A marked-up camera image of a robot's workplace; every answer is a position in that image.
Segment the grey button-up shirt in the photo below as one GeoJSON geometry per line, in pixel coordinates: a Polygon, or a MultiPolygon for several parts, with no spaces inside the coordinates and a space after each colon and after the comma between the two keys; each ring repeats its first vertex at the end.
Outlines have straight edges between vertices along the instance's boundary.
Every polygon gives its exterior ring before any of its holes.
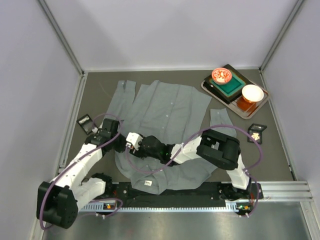
{"type": "MultiPolygon", "coordinates": [[[[134,81],[119,81],[107,113],[122,123],[121,134],[154,136],[164,144],[181,144],[200,130],[211,96],[187,85],[154,81],[136,91],[134,81]]],[[[116,153],[118,170],[134,189],[159,195],[165,190],[198,188],[217,169],[198,158],[164,167],[152,157],[144,159],[116,153]]]]}

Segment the gold leaf brooch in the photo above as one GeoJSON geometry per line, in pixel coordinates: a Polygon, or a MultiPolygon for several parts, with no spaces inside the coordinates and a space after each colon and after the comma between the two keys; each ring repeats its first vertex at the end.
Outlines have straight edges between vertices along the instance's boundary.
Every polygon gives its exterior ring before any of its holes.
{"type": "Polygon", "coordinates": [[[255,140],[255,141],[258,141],[261,139],[260,137],[260,133],[259,132],[254,132],[251,137],[255,140]]]}

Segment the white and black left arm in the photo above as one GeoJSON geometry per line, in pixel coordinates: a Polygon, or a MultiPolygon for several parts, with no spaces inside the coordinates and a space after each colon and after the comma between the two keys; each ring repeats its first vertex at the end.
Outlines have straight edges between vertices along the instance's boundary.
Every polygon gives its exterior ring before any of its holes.
{"type": "Polygon", "coordinates": [[[121,126],[118,117],[105,118],[102,126],[85,139],[69,165],[51,181],[39,185],[36,217],[43,230],[45,223],[68,229],[87,204],[115,197],[116,188],[110,176],[95,173],[87,181],[84,179],[106,153],[124,149],[121,126]]]}

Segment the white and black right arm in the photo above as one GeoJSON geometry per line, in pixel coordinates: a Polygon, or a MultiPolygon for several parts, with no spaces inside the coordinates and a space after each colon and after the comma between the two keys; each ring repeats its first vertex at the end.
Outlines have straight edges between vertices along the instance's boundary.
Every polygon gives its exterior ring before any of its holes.
{"type": "Polygon", "coordinates": [[[228,174],[231,183],[218,185],[223,199],[234,201],[251,197],[252,179],[246,174],[240,142],[235,137],[208,129],[185,143],[164,144],[155,136],[130,132],[126,137],[126,147],[135,157],[151,157],[165,166],[181,165],[202,158],[228,174]]]}

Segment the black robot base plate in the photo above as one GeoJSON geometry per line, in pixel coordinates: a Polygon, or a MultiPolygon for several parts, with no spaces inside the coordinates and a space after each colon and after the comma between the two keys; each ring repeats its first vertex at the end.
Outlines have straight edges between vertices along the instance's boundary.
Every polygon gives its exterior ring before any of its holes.
{"type": "Polygon", "coordinates": [[[160,194],[134,189],[129,182],[108,183],[107,187],[106,193],[96,199],[117,198],[122,200],[124,208],[224,207],[226,200],[250,202],[264,197],[262,190],[257,190],[255,183],[251,184],[249,190],[236,190],[228,182],[205,182],[196,189],[167,189],[160,194]]]}

